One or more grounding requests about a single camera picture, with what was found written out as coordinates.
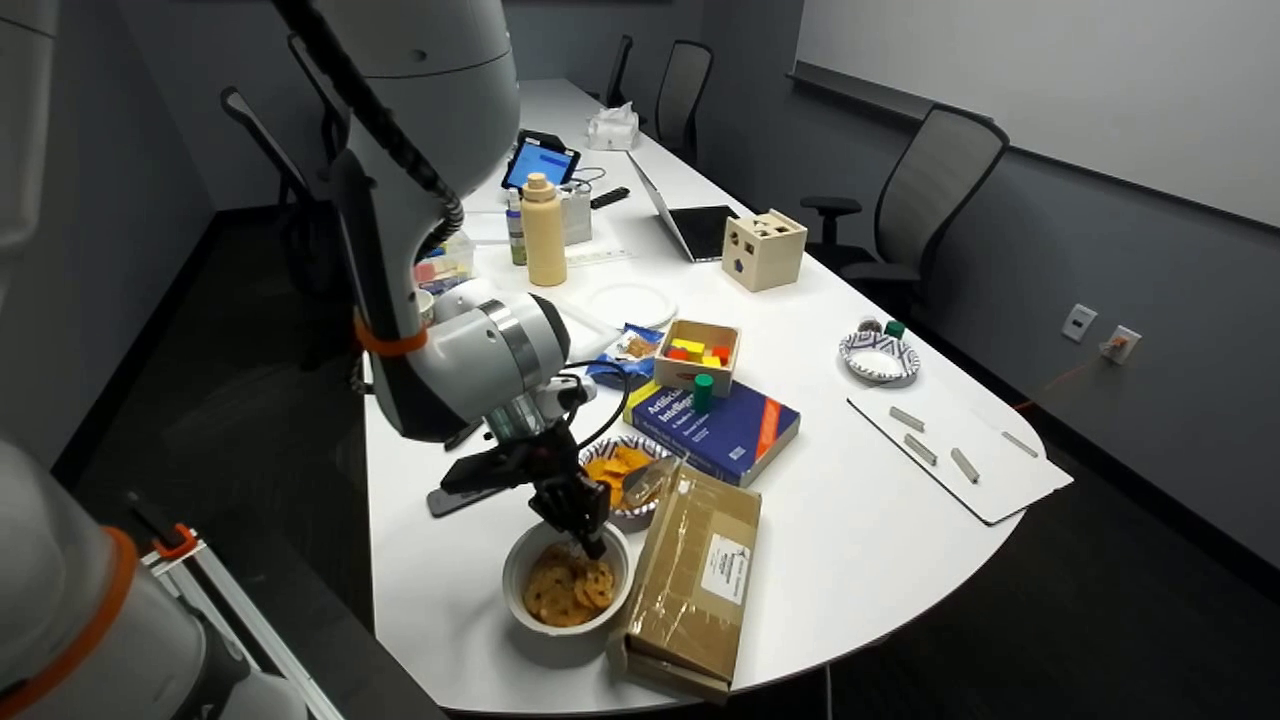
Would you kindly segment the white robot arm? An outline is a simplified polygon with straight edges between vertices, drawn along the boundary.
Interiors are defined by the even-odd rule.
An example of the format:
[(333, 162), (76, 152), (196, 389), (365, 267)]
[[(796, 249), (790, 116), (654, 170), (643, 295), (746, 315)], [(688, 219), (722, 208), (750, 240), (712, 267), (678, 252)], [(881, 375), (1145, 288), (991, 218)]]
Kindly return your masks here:
[(429, 445), (475, 429), (493, 448), (456, 459), (437, 518), (527, 484), (527, 507), (603, 552), (603, 488), (579, 468), (566, 415), (586, 393), (563, 373), (566, 327), (545, 295), (475, 282), (420, 308), (412, 267), (463, 223), (463, 202), (517, 141), (519, 83), (503, 0), (270, 0), (349, 110), (333, 162), (355, 341), (385, 422)]

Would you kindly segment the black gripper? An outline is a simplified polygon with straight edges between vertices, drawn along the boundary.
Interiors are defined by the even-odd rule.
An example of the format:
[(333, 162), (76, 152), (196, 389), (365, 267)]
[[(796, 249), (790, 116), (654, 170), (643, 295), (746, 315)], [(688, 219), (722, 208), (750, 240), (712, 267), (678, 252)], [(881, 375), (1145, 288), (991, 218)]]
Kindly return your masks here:
[(530, 511), (553, 528), (563, 528), (586, 560), (603, 556), (603, 502), (579, 502), (566, 507), (566, 484), (579, 468), (574, 438), (563, 422), (525, 424), (508, 413), (482, 422), (493, 448), (459, 455), (438, 488), (442, 494), (508, 494), (517, 484), (530, 488)]

